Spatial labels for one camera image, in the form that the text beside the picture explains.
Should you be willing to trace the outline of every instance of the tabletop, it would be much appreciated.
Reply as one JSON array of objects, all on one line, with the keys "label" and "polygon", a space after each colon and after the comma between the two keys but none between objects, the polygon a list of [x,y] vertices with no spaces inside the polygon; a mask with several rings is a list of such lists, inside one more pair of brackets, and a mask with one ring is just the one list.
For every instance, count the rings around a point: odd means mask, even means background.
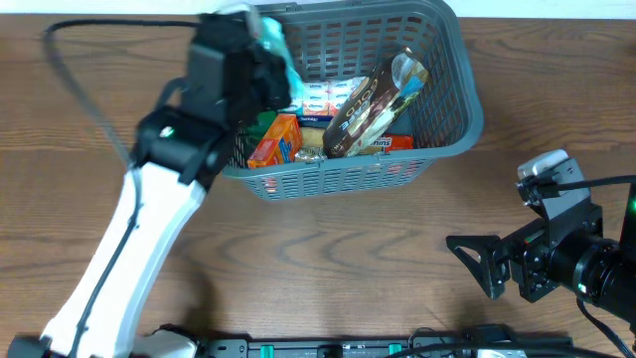
[{"label": "tabletop", "polygon": [[[45,63],[62,16],[0,16],[0,353],[38,334],[78,284],[110,222],[122,168]],[[139,333],[172,322],[254,338],[409,335],[506,323],[617,354],[559,288],[491,301],[448,235],[506,236],[531,222],[516,168],[563,148],[587,178],[636,172],[636,22],[462,19],[486,126],[469,152],[396,189],[261,201],[219,178],[175,243]],[[130,143],[183,74],[191,30],[83,28],[60,35],[79,80]],[[594,189],[618,238],[626,186]],[[630,342],[628,324],[592,313]]]}]

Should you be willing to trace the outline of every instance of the white wall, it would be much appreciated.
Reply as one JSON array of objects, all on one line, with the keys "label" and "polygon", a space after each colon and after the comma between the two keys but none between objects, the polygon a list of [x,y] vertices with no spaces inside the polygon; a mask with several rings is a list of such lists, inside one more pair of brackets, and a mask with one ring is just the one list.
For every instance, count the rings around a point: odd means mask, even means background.
[{"label": "white wall", "polygon": [[[0,13],[197,14],[223,0],[0,0]],[[243,0],[254,4],[285,0]],[[296,0],[312,3],[325,0]],[[460,17],[636,19],[636,0],[446,0]]]}]

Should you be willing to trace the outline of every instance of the brown snack package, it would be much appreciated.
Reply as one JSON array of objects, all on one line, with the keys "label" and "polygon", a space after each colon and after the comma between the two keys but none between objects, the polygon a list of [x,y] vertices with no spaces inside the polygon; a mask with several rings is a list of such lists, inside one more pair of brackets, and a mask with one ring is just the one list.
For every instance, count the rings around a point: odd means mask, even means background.
[{"label": "brown snack package", "polygon": [[428,71],[409,49],[376,66],[327,127],[325,154],[355,156],[370,146],[417,98],[426,81]]}]

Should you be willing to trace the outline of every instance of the plastic basket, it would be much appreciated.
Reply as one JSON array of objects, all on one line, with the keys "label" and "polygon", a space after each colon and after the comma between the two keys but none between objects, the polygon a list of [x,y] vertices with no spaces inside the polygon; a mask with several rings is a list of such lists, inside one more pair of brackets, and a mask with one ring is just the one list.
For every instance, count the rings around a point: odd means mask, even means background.
[{"label": "plastic basket", "polygon": [[284,200],[403,185],[436,159],[462,153],[479,139],[483,109],[459,22],[442,0],[288,3],[259,11],[283,24],[304,81],[368,75],[403,47],[418,56],[431,81],[404,114],[413,150],[252,170],[246,161],[257,143],[239,136],[224,175],[243,181],[258,197]]}]

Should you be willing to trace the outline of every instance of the cable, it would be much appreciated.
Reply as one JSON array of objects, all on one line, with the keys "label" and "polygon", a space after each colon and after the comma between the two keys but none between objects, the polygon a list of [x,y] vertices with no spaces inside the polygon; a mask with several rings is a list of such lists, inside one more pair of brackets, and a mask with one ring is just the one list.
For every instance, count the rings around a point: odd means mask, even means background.
[{"label": "cable", "polygon": [[594,316],[592,316],[587,311],[587,308],[585,308],[585,303],[580,298],[576,299],[576,305],[578,306],[578,309],[580,309],[581,313],[583,313],[585,318],[587,318],[590,322],[592,322],[593,325],[596,326],[596,328],[598,328],[601,332],[603,332],[605,337],[607,337],[607,339],[609,339],[612,343],[614,343],[616,348],[618,348],[618,350],[625,357],[627,357],[627,358],[635,358],[634,354],[631,352],[629,347],[627,347],[625,342],[623,342],[623,340],[620,339],[620,337],[618,335],[616,335],[616,333],[614,333],[614,331],[611,328],[609,328],[605,323],[603,323],[603,322],[599,321],[598,319],[594,318]]},{"label": "cable", "polygon": [[[437,332],[436,330],[430,328],[430,327],[419,327],[417,329],[415,329],[415,331],[410,335],[410,337],[408,337],[408,347],[412,347],[413,346],[413,338],[415,338],[415,334],[421,332],[421,331],[429,331],[429,332],[433,332],[435,335],[437,335],[437,338],[439,338],[439,341],[442,342],[443,344],[446,344],[446,342],[444,341],[444,338],[441,337],[441,334],[439,332]],[[430,355],[428,355],[427,357],[424,357],[421,354],[417,354],[418,357],[420,358],[430,358]],[[444,355],[441,355],[440,358],[448,358],[453,356],[453,353],[447,353]]]},{"label": "cable", "polygon": [[616,184],[634,184],[634,183],[636,183],[636,175],[623,175],[623,176],[617,176],[617,177],[609,177],[609,178],[581,181],[581,182],[568,183],[568,184],[553,184],[553,185],[546,185],[543,187],[540,186],[538,190],[542,193],[548,193],[548,192],[557,193],[559,191],[565,191],[565,190],[593,188],[593,187],[599,187],[599,186],[605,186],[605,185],[616,185]]},{"label": "cable", "polygon": [[71,71],[64,63],[60,52],[55,44],[55,32],[58,30],[62,30],[64,28],[74,27],[74,26],[88,26],[88,25],[122,25],[122,26],[153,26],[153,27],[197,27],[197,23],[186,22],[186,21],[146,21],[146,20],[118,20],[118,19],[86,19],[86,20],[70,20],[64,21],[60,23],[53,24],[46,31],[43,37],[43,47],[44,52],[47,58],[47,61],[53,68],[53,71],[58,76],[58,78],[62,81],[62,83],[66,86],[67,90],[78,100],[81,107],[88,113],[88,115],[93,119],[97,127],[101,128],[106,137],[112,143],[112,146],[121,159],[122,162],[125,163],[128,171],[132,176],[133,187],[134,187],[134,195],[135,195],[135,205],[128,220],[128,226],[126,231],[119,241],[117,248],[115,249],[112,257],[108,261],[106,268],[104,269],[101,277],[99,278],[95,288],[90,294],[90,298],[86,303],[86,307],[84,308],[81,317],[78,321],[78,326],[76,330],[76,335],[73,340],[73,346],[69,353],[71,358],[76,358],[78,356],[78,348],[80,346],[81,336],[86,331],[86,323],[88,318],[90,317],[90,313],[92,311],[92,307],[95,304],[97,297],[99,296],[99,292],[101,288],[105,284],[108,275],[112,271],[112,268],[115,266],[121,252],[123,251],[130,235],[135,230],[137,226],[137,217],[139,215],[139,210],[141,208],[141,175],[139,173],[139,168],[135,165],[134,160],[130,157],[128,153],[128,149],[126,145],[121,141],[116,131],[114,130],[112,124],[108,120],[108,118],[101,112],[101,110],[97,107],[97,105],[88,97],[86,92],[81,88],[80,84],[75,80]]},{"label": "cable", "polygon": [[119,19],[84,19],[69,20],[51,25],[44,34],[43,46],[47,61],[53,68],[58,78],[65,85],[67,90],[78,100],[79,105],[94,120],[97,127],[101,128],[106,137],[112,143],[119,158],[129,166],[132,159],[128,155],[126,145],[121,141],[108,118],[101,112],[97,105],[88,97],[80,84],[73,77],[71,71],[64,63],[60,51],[55,45],[55,32],[64,28],[89,25],[112,25],[112,26],[152,26],[152,27],[197,27],[197,23],[187,21],[148,21],[148,20],[119,20]]},{"label": "cable", "polygon": [[571,347],[564,344],[537,344],[537,343],[446,343],[431,344],[424,347],[410,348],[394,353],[385,358],[399,358],[412,356],[420,353],[443,352],[443,351],[461,351],[461,350],[523,350],[533,351],[535,353],[548,353],[559,355],[570,355],[581,358],[617,358],[613,355],[595,352],[587,349]]}]

